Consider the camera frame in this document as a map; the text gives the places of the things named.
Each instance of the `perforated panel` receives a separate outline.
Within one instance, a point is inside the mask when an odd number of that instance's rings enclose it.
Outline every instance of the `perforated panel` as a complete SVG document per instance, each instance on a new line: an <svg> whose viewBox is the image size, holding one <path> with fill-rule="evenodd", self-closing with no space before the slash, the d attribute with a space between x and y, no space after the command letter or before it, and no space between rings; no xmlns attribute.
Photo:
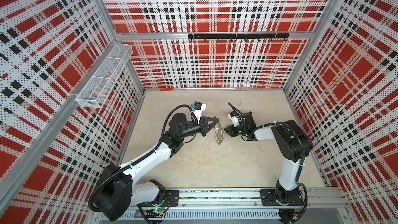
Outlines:
<svg viewBox="0 0 398 224"><path fill-rule="evenodd" d="M125 43L145 88L282 88L306 39Z"/></svg>
<svg viewBox="0 0 398 224"><path fill-rule="evenodd" d="M313 30L328 0L103 0L118 32Z"/></svg>
<svg viewBox="0 0 398 224"><path fill-rule="evenodd" d="M0 0L0 180L105 50L92 0Z"/></svg>
<svg viewBox="0 0 398 224"><path fill-rule="evenodd" d="M85 223L88 197L104 167L117 162L139 97L125 68L103 108L77 107L0 223Z"/></svg>
<svg viewBox="0 0 398 224"><path fill-rule="evenodd" d="M397 223L398 0L342 0L288 91L360 223Z"/></svg>

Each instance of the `black mounting plate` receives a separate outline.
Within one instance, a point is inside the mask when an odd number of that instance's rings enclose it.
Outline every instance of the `black mounting plate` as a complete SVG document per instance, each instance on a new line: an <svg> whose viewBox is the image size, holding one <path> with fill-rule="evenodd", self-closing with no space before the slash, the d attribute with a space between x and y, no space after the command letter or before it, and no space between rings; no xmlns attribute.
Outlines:
<svg viewBox="0 0 398 224"><path fill-rule="evenodd" d="M261 189L260 197L263 206L281 206L274 197L275 189ZM304 206L304 202L299 195L295 195L288 200L287 206Z"/></svg>
<svg viewBox="0 0 398 224"><path fill-rule="evenodd" d="M178 206L178 198L180 195L180 192L178 190L166 190L164 194L167 198L170 199L170 207ZM141 207L155 207L150 202L143 202L140 205ZM164 199L164 201L160 204L160 207L167 207L168 205L169 201L167 199Z"/></svg>

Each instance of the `wire basket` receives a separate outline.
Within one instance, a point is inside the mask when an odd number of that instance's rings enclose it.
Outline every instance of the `wire basket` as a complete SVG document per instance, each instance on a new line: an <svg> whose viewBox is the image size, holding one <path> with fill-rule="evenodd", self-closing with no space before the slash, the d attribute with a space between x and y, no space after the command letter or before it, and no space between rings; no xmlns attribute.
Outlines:
<svg viewBox="0 0 398 224"><path fill-rule="evenodd" d="M130 45L116 44L77 96L76 101L79 105L102 108L131 55Z"/></svg>

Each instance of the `white wire mesh basket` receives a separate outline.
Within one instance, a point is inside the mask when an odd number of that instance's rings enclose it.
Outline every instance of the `white wire mesh basket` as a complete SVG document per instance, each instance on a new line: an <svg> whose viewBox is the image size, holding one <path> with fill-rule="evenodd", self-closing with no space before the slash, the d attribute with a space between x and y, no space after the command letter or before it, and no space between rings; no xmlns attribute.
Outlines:
<svg viewBox="0 0 398 224"><path fill-rule="evenodd" d="M102 108L117 78L132 55L131 46L116 44L77 96L81 107Z"/></svg>

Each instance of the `wooden floor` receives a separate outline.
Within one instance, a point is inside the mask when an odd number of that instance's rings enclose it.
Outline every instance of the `wooden floor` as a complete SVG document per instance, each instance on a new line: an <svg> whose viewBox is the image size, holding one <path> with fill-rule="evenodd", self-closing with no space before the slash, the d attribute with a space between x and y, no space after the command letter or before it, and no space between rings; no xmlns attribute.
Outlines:
<svg viewBox="0 0 398 224"><path fill-rule="evenodd" d="M206 104L202 116L217 116L222 127L231 125L227 114L231 102L242 112L252 111L256 125L294 119L282 91L149 91L127 146L123 162L130 161L154 146L169 112L178 105L195 101ZM182 109L188 119L188 109ZM282 172L283 156L275 140L247 141L225 134L222 144L211 130L200 134L169 160L148 172L140 181L156 179L165 187L275 187ZM323 187L315 163L305 160L301 177L307 187Z"/></svg>

